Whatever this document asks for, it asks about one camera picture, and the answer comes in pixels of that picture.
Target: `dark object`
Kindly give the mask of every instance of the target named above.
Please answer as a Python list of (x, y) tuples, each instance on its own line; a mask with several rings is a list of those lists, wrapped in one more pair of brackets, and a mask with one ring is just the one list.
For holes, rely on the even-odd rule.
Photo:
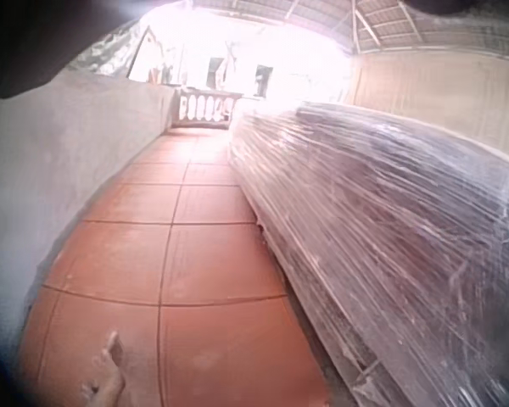
[(232, 165), (361, 406), (509, 406), (509, 161), (310, 104), (232, 122)]
[(404, 3), (422, 11), (436, 15), (462, 13), (479, 3), (478, 0), (404, 0)]

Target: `terracotta tile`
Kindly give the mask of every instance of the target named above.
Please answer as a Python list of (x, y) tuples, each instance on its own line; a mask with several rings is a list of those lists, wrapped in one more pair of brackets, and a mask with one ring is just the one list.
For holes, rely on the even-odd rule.
[(169, 226), (87, 223), (70, 247), (62, 289), (96, 298), (157, 304)]
[(207, 139), (200, 138), (194, 149), (191, 162), (195, 164), (227, 164), (228, 141), (227, 135)]
[(79, 223), (68, 237), (59, 255), (53, 262), (51, 271), (45, 281), (46, 286), (62, 289), (70, 267), (76, 259), (77, 247), (82, 244), (83, 239), (87, 235), (86, 229), (88, 225), (86, 222)]
[(155, 140), (150, 146), (153, 150), (167, 150), (175, 153), (192, 152), (198, 138), (161, 137)]
[(131, 184), (181, 184), (186, 164), (132, 164), (120, 182)]
[(45, 337), (59, 293), (42, 287), (32, 305), (19, 353), (19, 374), (27, 388), (33, 388), (42, 360)]
[(226, 130), (222, 129), (203, 129), (199, 127), (183, 127), (169, 129), (166, 133), (166, 137), (218, 137), (222, 134), (226, 134)]
[(39, 377), (50, 404), (82, 407), (81, 385), (98, 371), (99, 355), (117, 330), (123, 344), (126, 389), (119, 406), (160, 407), (157, 368), (158, 308), (61, 294), (51, 323)]
[(183, 187), (174, 223), (255, 222), (239, 187)]
[(327, 389), (281, 299), (163, 308), (160, 372), (168, 407), (322, 407)]
[(190, 164), (185, 175), (185, 184), (237, 185), (234, 172), (229, 165)]
[(215, 304), (284, 293), (256, 225), (172, 227), (164, 304)]
[(193, 156), (195, 142), (157, 142), (136, 159), (137, 163), (188, 163)]
[(111, 187), (96, 202), (86, 220), (170, 223), (179, 187), (123, 184)]

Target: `roof beam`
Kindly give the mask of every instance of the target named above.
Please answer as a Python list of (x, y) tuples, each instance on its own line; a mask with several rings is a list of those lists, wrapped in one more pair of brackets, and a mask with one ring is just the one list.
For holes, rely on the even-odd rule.
[(294, 9), (298, 6), (299, 0), (294, 0), (290, 8), (288, 9), (287, 15), (285, 15), (285, 20), (288, 20), (292, 13), (294, 12)]
[(342, 25), (348, 18), (349, 18), (349, 14), (350, 14), (350, 10), (345, 13), (345, 16), (340, 20), (338, 21), (338, 23), (332, 28), (332, 31), (336, 31), (340, 25)]
[(358, 20), (361, 21), (361, 23), (364, 25), (364, 27), (366, 27), (366, 30), (367, 30), (367, 32), (370, 33), (370, 36), (372, 36), (373, 41), (378, 45), (378, 47), (381, 47), (381, 42), (379, 41), (377, 34), (375, 34), (375, 31), (371, 28), (371, 26), (366, 21), (366, 19), (362, 15), (362, 13), (360, 11), (358, 11), (358, 8), (356, 8), (356, 7), (355, 7), (355, 15), (356, 15), (356, 17), (358, 17)]
[(356, 26), (356, 0), (352, 0), (351, 16), (353, 18), (353, 38), (355, 39), (356, 53), (360, 53), (360, 43), (358, 41), (358, 27)]
[(401, 11), (403, 11), (404, 14), (406, 15), (406, 18), (409, 21), (409, 25), (411, 26), (413, 31), (415, 31), (415, 35), (417, 36), (418, 41), (424, 42), (424, 38), (422, 38), (421, 33), (418, 32), (417, 25), (415, 24), (415, 21), (413, 21), (413, 18), (409, 14), (409, 10), (407, 9), (407, 7), (403, 4), (401, 0), (398, 0), (398, 5), (400, 6)]

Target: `grout line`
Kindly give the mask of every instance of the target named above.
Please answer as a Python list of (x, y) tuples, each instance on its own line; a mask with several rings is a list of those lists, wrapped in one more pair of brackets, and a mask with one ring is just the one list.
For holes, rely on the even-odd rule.
[[(196, 142), (194, 143), (193, 150), (198, 146), (198, 142), (199, 142), (199, 139), (197, 139)], [(173, 209), (173, 215), (171, 216), (172, 224), (173, 224), (174, 219), (176, 218), (177, 208), (179, 207), (179, 200), (181, 199), (181, 190), (183, 188), (182, 184), (183, 184), (183, 182), (185, 182), (185, 178), (187, 177), (188, 166), (190, 165), (190, 161), (191, 161), (191, 159), (189, 159), (187, 165), (185, 165), (185, 171), (183, 172), (183, 178), (181, 180), (181, 185), (179, 186), (179, 192), (177, 193), (176, 206)], [(166, 268), (166, 262), (168, 260), (168, 250), (170, 249), (170, 240), (171, 240), (171, 227), (170, 227), (170, 230), (168, 231), (168, 239), (166, 240), (166, 247), (165, 247), (165, 251), (164, 251), (164, 263), (162, 264), (162, 273), (160, 274), (159, 304), (162, 299), (162, 291), (164, 289), (164, 273), (165, 273), (165, 268)], [(165, 396), (166, 395), (165, 390), (168, 387), (168, 386), (166, 386), (167, 375), (165, 374), (165, 371), (163, 371), (163, 366), (162, 366), (164, 364), (164, 369), (165, 369), (166, 363), (165, 362), (163, 363), (163, 361), (161, 360), (162, 355), (160, 354), (160, 342), (162, 339), (160, 337), (160, 329), (161, 329), (160, 321), (162, 319), (161, 309), (162, 309), (162, 307), (159, 307), (159, 311), (158, 311), (159, 319), (157, 320), (157, 326), (156, 326), (156, 360), (157, 360), (156, 363), (157, 363), (157, 369), (158, 369), (157, 377), (159, 380), (160, 405), (162, 407), (166, 407), (166, 405), (168, 405), (167, 398)]]
[(264, 297), (252, 297), (252, 298), (232, 298), (222, 302), (207, 303), (207, 304), (161, 304), (160, 308), (203, 308), (203, 307), (220, 307), (226, 305), (236, 304), (247, 304), (247, 303), (259, 303), (262, 301), (270, 301), (273, 299), (286, 298), (287, 294), (275, 294), (267, 295)]
[(213, 303), (200, 303), (200, 304), (161, 304), (158, 302), (157, 304), (148, 304), (148, 303), (136, 303), (133, 301), (125, 301), (121, 299), (109, 299), (109, 298), (99, 298), (94, 297), (92, 295), (87, 294), (81, 294), (81, 293), (73, 293), (70, 291), (66, 291), (61, 288), (56, 288), (49, 286), (47, 284), (43, 284), (43, 287), (53, 290), (60, 294), (67, 294), (71, 295), (73, 297), (80, 297), (80, 298), (87, 298), (87, 299), (93, 299), (95, 301), (100, 301), (103, 303), (112, 303), (112, 304), (123, 304), (123, 305), (134, 305), (138, 307), (161, 307), (161, 308), (203, 308), (203, 307), (218, 307), (222, 305), (234, 305), (234, 304), (244, 304), (244, 303), (257, 303), (260, 301), (266, 301), (271, 299), (277, 299), (277, 298), (286, 298), (287, 294), (275, 294), (275, 295), (268, 295), (268, 296), (262, 296), (262, 297), (250, 297), (250, 298), (230, 298), (226, 300), (221, 301), (215, 301)]
[(121, 185), (162, 185), (170, 187), (239, 187), (239, 184), (178, 184), (171, 182), (121, 182)]
[(73, 297), (81, 297), (81, 298), (87, 298), (87, 299), (94, 299), (95, 301), (100, 301), (100, 302), (103, 302), (103, 303), (124, 304), (124, 305), (137, 305), (137, 306), (140, 306), (140, 307), (158, 307), (159, 306), (158, 304), (136, 303), (136, 302), (133, 302), (133, 301), (127, 301), (127, 300), (122, 300), (122, 299), (100, 298), (100, 297), (94, 297), (94, 296), (88, 295), (88, 294), (73, 293), (71, 291), (67, 291), (67, 290), (64, 290), (62, 288), (56, 288), (56, 287), (49, 286), (46, 283), (43, 284), (43, 287), (48, 288), (50, 290), (54, 290), (54, 291), (56, 291), (58, 293), (68, 294), (68, 295), (71, 295)]
[(238, 221), (238, 222), (182, 222), (182, 223), (158, 223), (158, 222), (127, 222), (124, 220), (91, 220), (85, 219), (82, 222), (86, 223), (110, 223), (120, 225), (157, 225), (157, 226), (225, 226), (225, 225), (255, 225), (256, 220), (253, 221)]
[(61, 293), (57, 293), (57, 299), (55, 299), (55, 301), (54, 301), (53, 309), (51, 310), (51, 316), (49, 317), (49, 321), (48, 321), (48, 324), (47, 324), (46, 330), (45, 330), (45, 335), (43, 336), (42, 354), (40, 355), (40, 361), (37, 365), (37, 371), (36, 371), (36, 383), (39, 383), (40, 379), (41, 379), (43, 357), (45, 355), (46, 347), (48, 345), (49, 333), (51, 332), (51, 323), (53, 322), (55, 311), (57, 310), (57, 307), (59, 305), (60, 296), (61, 296)]

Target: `metal roof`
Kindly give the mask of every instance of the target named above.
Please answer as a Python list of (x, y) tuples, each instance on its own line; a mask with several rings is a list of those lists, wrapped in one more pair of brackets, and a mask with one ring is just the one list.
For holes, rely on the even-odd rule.
[(332, 38), (350, 54), (456, 47), (509, 57), (509, 18), (493, 10), (439, 17), (401, 0), (193, 0), (192, 5), (241, 19), (297, 25)]

